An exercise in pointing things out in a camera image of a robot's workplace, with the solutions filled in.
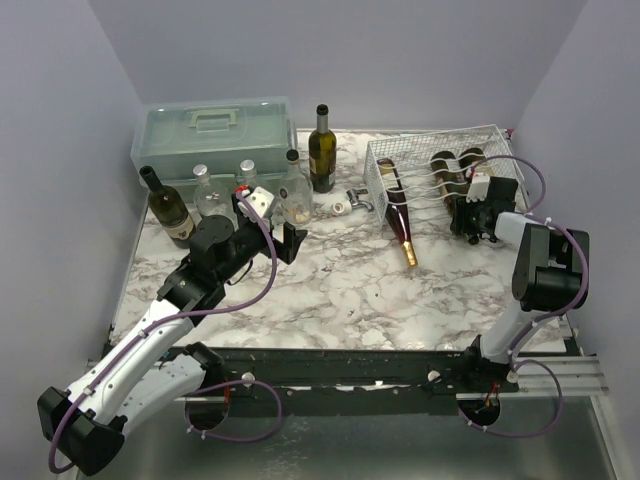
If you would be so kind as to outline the dark green bottle black neck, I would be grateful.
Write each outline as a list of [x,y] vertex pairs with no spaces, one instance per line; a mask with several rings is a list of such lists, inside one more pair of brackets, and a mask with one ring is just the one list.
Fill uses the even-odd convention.
[[151,166],[143,166],[139,174],[147,185],[148,206],[171,241],[179,248],[187,249],[196,231],[196,224],[178,191],[164,185]]

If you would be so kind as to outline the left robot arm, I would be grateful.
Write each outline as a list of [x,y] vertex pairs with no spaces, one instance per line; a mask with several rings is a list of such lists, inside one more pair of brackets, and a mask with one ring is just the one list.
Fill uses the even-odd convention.
[[273,267],[295,260],[307,232],[285,223],[282,239],[274,238],[274,203],[266,190],[242,187],[232,197],[235,221],[221,215],[202,219],[188,254],[132,330],[67,388],[43,392],[37,409],[52,473],[78,468],[94,475],[137,427],[172,401],[228,387],[221,357],[200,343],[162,369],[155,364],[206,317],[224,313],[219,304],[226,285],[257,255]]

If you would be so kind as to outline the clear bottle red cap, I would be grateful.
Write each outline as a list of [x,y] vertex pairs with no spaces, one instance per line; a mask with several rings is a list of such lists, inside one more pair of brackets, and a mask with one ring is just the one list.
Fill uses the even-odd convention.
[[211,177],[208,167],[204,164],[195,165],[193,175],[197,182],[193,200],[200,217],[225,216],[237,227],[231,194],[226,187]]

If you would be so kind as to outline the clear glass wine bottle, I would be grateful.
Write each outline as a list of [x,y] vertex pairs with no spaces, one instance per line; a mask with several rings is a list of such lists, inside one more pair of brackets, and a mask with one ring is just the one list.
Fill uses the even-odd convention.
[[287,172],[282,177],[278,189],[282,213],[286,222],[294,226],[303,226],[312,219],[312,185],[301,169],[297,150],[288,150],[286,160]]

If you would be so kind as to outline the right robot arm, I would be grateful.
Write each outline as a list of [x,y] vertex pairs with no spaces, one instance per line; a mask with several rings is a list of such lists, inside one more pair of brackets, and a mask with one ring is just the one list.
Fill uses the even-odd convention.
[[518,248],[512,301],[465,349],[460,379],[480,392],[507,377],[514,357],[539,327],[581,307],[588,294],[589,235],[515,211],[516,180],[475,173],[464,197],[453,202],[451,230],[471,243],[486,236]]

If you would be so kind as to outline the clear bottle dark label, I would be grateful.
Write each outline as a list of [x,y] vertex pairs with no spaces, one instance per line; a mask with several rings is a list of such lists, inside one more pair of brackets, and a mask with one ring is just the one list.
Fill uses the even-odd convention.
[[261,186],[256,165],[253,160],[245,159],[240,163],[240,172],[243,177],[243,184],[255,189]]

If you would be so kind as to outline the dark green brown-label wine bottle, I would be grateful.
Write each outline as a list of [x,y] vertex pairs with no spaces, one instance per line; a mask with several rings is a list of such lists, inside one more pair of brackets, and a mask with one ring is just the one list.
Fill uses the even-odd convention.
[[337,138],[328,125],[329,108],[316,107],[316,129],[308,140],[309,169],[313,189],[328,193],[335,185]]

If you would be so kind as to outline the olive bottle silver cap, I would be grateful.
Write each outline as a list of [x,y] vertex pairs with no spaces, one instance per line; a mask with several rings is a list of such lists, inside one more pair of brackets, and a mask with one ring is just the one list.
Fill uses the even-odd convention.
[[441,194],[442,201],[447,211],[453,215],[455,213],[456,201],[464,199],[468,191],[468,182],[460,168],[449,169],[448,160],[455,160],[455,155],[450,151],[440,151],[433,155],[430,166],[436,184]]

